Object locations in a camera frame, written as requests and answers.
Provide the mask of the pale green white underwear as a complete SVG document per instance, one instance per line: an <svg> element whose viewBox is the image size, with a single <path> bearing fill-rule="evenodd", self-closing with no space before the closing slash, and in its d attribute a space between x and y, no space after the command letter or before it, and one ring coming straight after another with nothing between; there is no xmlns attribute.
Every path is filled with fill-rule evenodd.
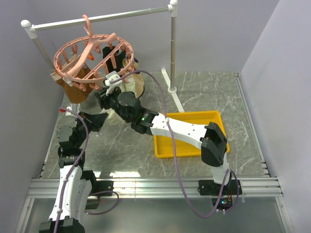
<svg viewBox="0 0 311 233"><path fill-rule="evenodd" d="M103 90L106 90L106 86L104 84L104 82L101 84L101 89L100 90L97 90L96 92L98 91L103 91ZM108 110L105 110L105 109L101 109L100 111L100 114L101 113L108 113L108 117L107 119L110 120L110 121L114 121L115 123L117 121L122 121L121 117L117 114L116 110L113 110L113 109L108 109Z"/></svg>

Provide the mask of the pink round clip hanger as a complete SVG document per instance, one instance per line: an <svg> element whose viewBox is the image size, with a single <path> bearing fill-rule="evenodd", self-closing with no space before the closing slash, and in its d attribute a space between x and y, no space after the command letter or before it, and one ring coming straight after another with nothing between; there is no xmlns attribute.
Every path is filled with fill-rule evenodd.
<svg viewBox="0 0 311 233"><path fill-rule="evenodd" d="M78 37L63 45L54 55L54 71L69 85L86 91L85 84L92 89L101 89L102 82L109 74L106 62L110 58L116 68L114 53L119 49L126 52L123 68L117 72L119 76L134 70L134 49L129 42L116 33L98 34L93 31L87 15L84 23L85 36ZM102 49L109 46L115 48L103 58Z"/></svg>

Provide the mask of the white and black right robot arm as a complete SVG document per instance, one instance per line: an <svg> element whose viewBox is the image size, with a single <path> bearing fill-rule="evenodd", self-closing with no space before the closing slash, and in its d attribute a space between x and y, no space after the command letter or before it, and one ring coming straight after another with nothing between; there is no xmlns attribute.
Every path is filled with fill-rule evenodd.
<svg viewBox="0 0 311 233"><path fill-rule="evenodd" d="M220 194L231 189L226 159L227 138L218 124L191 124L166 117L142 107L133 92L104 90L95 94L102 109L112 109L123 121L140 134L165 136L188 143L201 151L201 160L211 167L214 188Z"/></svg>

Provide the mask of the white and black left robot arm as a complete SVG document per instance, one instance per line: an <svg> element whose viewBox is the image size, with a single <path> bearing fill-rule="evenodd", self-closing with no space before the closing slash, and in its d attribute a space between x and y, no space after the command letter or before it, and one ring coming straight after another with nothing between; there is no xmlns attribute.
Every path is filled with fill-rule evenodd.
<svg viewBox="0 0 311 233"><path fill-rule="evenodd" d="M93 171L84 170L85 150L91 132L100 131L107 113L80 112L76 125L58 130L58 165L60 180L54 207L47 222L41 223L41 233L83 233L82 225L87 198L98 190Z"/></svg>

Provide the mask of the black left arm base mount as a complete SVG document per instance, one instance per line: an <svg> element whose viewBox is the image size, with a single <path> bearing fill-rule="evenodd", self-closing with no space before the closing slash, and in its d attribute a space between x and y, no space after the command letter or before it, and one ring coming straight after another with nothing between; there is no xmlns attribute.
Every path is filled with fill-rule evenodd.
<svg viewBox="0 0 311 233"><path fill-rule="evenodd" d="M112 196L112 191L114 188L114 182L112 180L107 181L96 181L95 187L92 188L89 197L86 202L86 211L96 210L100 203L101 197Z"/></svg>

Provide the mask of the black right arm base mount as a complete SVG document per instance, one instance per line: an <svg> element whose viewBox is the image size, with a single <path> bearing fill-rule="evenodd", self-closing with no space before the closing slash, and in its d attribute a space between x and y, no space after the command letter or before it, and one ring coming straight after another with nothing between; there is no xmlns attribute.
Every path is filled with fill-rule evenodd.
<svg viewBox="0 0 311 233"><path fill-rule="evenodd" d="M215 206L221 185L214 183L212 180L199 180L198 193L201 196L212 196L212 204ZM220 201L216 210L228 211L233 205L233 197L242 195L242 185L240 180L230 179L228 184L223 187Z"/></svg>

